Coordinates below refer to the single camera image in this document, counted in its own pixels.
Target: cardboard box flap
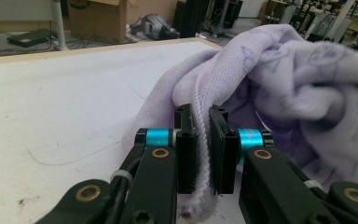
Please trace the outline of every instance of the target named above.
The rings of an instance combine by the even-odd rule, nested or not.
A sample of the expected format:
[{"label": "cardboard box flap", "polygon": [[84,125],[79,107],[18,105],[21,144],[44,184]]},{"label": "cardboard box flap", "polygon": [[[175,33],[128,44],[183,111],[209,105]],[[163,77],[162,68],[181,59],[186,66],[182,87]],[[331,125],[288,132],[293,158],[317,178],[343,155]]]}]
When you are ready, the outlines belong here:
[{"label": "cardboard box flap", "polygon": [[[118,4],[120,3],[120,0],[89,0],[91,2],[97,2],[97,3],[104,3],[107,5],[113,5],[113,6],[118,6]],[[128,0],[130,2],[130,4],[133,7],[138,7],[139,3],[138,0]]]}]

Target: gray floor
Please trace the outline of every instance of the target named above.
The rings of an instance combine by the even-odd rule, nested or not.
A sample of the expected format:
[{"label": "gray floor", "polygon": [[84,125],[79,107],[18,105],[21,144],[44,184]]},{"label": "gray floor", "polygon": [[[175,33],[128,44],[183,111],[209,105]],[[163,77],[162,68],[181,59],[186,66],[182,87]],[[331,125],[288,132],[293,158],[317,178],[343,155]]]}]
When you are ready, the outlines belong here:
[{"label": "gray floor", "polygon": [[[239,18],[232,29],[225,30],[225,35],[213,36],[209,33],[201,33],[202,37],[205,37],[207,40],[214,42],[217,45],[225,46],[226,43],[235,35],[255,28],[260,24],[260,21],[257,19],[243,19]],[[22,48],[15,45],[11,45],[7,43],[7,38],[11,35],[20,35],[22,33],[10,32],[10,33],[0,33],[0,56],[8,56],[8,55],[19,55],[19,54],[29,54],[29,53],[38,53],[38,52],[47,52],[53,51],[54,43],[42,43],[30,48]],[[131,35],[129,32],[127,33],[128,44],[136,43],[136,42],[145,42],[152,41],[148,39],[143,34]],[[66,46],[68,49],[85,49],[85,48],[95,48],[107,46],[109,44],[85,40],[85,39],[75,39],[71,37],[70,31],[65,31],[65,40]]]}]

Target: crumpled fabric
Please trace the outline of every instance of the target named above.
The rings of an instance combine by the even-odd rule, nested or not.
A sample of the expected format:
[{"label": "crumpled fabric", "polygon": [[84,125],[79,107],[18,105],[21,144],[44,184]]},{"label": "crumpled fabric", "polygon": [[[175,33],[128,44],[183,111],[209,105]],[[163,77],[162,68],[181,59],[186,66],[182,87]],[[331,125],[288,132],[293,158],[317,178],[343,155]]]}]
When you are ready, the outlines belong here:
[{"label": "crumpled fabric", "polygon": [[161,77],[123,137],[129,151],[139,128],[172,128],[173,110],[192,104],[200,171],[196,190],[178,197],[188,222],[214,212],[209,156],[212,105],[229,112],[231,128],[271,130],[275,144],[324,189],[358,183],[358,52],[310,43],[289,25],[265,25],[177,64]]}]

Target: white tabletop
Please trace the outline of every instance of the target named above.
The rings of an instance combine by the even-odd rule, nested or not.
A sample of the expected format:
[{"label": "white tabletop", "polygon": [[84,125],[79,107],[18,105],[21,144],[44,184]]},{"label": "white tabletop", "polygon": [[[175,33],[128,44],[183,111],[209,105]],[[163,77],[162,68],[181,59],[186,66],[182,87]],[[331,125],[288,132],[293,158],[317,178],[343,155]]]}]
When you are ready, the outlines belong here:
[{"label": "white tabletop", "polygon": [[[158,78],[200,39],[0,58],[0,223],[34,223],[74,184],[109,180]],[[243,223],[237,195],[207,223]]]}]

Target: gray cloth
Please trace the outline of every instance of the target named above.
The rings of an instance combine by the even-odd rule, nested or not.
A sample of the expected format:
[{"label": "gray cloth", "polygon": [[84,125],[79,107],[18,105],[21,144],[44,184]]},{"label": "gray cloth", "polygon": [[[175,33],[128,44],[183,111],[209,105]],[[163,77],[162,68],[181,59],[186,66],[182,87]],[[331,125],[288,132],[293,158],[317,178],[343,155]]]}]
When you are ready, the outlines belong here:
[{"label": "gray cloth", "polygon": [[289,25],[242,33],[223,49],[179,63],[157,83],[123,138],[131,149],[139,128],[172,128],[176,106],[192,104],[199,135],[196,191],[180,196],[190,222],[214,211],[208,109],[222,105],[232,128],[271,130],[277,148],[324,187],[358,183],[358,52],[303,40]]}]

